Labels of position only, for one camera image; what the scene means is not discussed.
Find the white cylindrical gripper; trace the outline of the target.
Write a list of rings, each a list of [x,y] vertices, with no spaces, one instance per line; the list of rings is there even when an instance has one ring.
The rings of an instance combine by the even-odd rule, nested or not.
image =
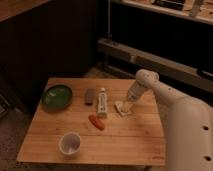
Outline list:
[[[126,99],[122,105],[123,112],[129,112],[133,103],[140,99],[140,97],[144,94],[145,91],[148,90],[148,87],[139,81],[135,81],[132,86],[127,91]]]

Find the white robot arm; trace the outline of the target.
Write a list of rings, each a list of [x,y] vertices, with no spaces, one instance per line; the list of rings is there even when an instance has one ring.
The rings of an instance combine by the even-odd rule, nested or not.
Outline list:
[[[166,121],[165,171],[213,171],[213,107],[159,81],[156,72],[140,69],[121,111],[152,90],[169,108]]]

